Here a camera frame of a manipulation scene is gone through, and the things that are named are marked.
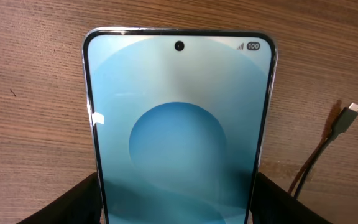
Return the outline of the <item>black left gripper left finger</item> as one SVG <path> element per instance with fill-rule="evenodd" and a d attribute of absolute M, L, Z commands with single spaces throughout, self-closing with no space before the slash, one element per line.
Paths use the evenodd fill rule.
<path fill-rule="evenodd" d="M 97 173 L 18 224 L 100 224 L 102 202 Z"/>

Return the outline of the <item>blue screen smartphone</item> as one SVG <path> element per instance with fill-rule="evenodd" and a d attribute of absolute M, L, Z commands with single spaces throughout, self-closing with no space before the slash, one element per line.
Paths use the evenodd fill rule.
<path fill-rule="evenodd" d="M 273 39 L 99 27 L 81 54 L 106 223 L 246 223 L 275 78 Z"/>

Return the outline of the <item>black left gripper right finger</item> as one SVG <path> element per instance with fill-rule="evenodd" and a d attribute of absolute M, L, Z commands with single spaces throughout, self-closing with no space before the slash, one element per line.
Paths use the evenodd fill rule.
<path fill-rule="evenodd" d="M 260 172 L 250 211 L 254 224 L 330 224 Z"/>

